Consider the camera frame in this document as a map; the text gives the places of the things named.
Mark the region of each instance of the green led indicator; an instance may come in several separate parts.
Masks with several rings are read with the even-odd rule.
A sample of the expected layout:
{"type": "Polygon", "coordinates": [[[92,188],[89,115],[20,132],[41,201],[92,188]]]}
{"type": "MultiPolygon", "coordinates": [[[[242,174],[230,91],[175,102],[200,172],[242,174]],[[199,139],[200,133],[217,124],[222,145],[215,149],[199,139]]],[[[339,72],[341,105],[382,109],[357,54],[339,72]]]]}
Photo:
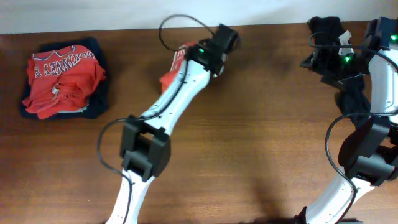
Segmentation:
{"type": "Polygon", "coordinates": [[[391,35],[390,38],[395,42],[398,39],[398,35],[391,35]]]}
{"type": "Polygon", "coordinates": [[[348,63],[350,60],[351,60],[350,57],[345,57],[345,58],[344,58],[344,61],[345,61],[346,63],[348,63]]]}

